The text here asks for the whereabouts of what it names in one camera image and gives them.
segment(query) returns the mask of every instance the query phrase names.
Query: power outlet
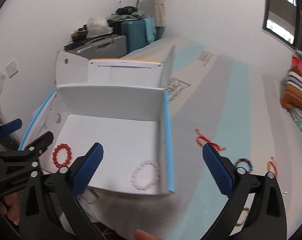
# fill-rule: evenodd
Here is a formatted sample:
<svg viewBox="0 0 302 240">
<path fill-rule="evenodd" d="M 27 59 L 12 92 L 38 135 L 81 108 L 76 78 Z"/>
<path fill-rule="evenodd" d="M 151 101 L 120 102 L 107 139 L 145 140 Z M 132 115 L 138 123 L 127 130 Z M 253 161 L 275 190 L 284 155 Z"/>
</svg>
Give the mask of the power outlet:
<svg viewBox="0 0 302 240">
<path fill-rule="evenodd" d="M 17 68 L 17 61 L 16 61 L 16 59 L 13 60 L 9 65 L 6 66 L 6 72 L 7 72 L 7 75 L 9 76 L 9 78 L 11 78 L 12 76 L 14 76 L 18 71 L 19 70 Z"/>
</svg>

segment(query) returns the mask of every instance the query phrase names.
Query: bed sheet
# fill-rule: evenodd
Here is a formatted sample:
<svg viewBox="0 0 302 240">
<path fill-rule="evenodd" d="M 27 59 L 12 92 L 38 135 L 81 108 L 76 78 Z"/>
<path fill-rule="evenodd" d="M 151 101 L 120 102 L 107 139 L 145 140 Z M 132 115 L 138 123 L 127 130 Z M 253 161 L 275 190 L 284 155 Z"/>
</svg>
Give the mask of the bed sheet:
<svg viewBox="0 0 302 240">
<path fill-rule="evenodd" d="M 161 61 L 172 46 L 176 46 L 169 82 L 175 194 L 131 197 L 95 190 L 99 198 L 80 197 L 81 205 L 126 239 L 133 239 L 140 228 L 167 240 L 199 240 L 227 202 L 203 162 L 195 141 L 199 129 L 226 147 L 220 154 L 233 163 L 251 160 L 254 174 L 265 175 L 267 163 L 273 161 L 289 238 L 302 223 L 302 133 L 281 108 L 280 83 L 258 68 L 183 37 L 157 41 L 126 57 Z M 245 207 L 252 199 L 250 195 Z"/>
</svg>

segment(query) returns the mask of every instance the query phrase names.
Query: light blue towel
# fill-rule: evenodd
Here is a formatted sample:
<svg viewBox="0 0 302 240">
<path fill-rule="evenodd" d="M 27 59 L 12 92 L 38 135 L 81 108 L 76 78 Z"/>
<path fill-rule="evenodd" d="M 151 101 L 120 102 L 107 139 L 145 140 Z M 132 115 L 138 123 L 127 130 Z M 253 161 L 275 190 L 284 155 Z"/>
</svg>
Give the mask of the light blue towel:
<svg viewBox="0 0 302 240">
<path fill-rule="evenodd" d="M 142 19 L 145 21 L 145 30 L 146 30 L 146 38 L 148 43 L 151 44 L 155 42 L 156 38 L 156 28 L 155 28 L 155 20 L 152 17 Z"/>
</svg>

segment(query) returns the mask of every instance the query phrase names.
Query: curtain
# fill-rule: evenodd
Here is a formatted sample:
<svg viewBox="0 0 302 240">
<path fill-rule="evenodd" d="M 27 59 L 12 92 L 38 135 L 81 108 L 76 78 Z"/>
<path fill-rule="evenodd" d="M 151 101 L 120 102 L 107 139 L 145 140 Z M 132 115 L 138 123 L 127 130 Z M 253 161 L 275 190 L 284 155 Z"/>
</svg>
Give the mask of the curtain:
<svg viewBox="0 0 302 240">
<path fill-rule="evenodd" d="M 155 0 L 153 17 L 155 19 L 155 26 L 157 26 L 157 27 L 165 26 L 164 0 Z"/>
</svg>

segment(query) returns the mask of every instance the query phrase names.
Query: finger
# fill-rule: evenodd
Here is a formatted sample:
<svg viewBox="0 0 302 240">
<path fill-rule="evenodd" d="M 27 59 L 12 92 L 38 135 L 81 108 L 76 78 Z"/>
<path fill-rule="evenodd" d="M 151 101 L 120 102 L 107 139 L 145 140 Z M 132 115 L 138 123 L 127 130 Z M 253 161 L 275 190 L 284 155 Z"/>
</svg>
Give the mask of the finger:
<svg viewBox="0 0 302 240">
<path fill-rule="evenodd" d="M 162 240 L 161 238 L 152 236 L 149 233 L 144 232 L 140 229 L 134 232 L 134 238 L 135 240 Z"/>
<path fill-rule="evenodd" d="M 9 210 L 7 211 L 7 218 L 14 222 L 17 226 L 20 223 L 20 204 L 18 202 L 14 202 Z"/>
<path fill-rule="evenodd" d="M 5 216 L 7 213 L 6 207 L 2 202 L 0 202 L 0 213 L 2 214 L 2 216 Z"/>
<path fill-rule="evenodd" d="M 17 193 L 13 193 L 11 195 L 4 197 L 4 202 L 8 206 L 11 206 L 13 203 L 18 202 Z"/>
</svg>

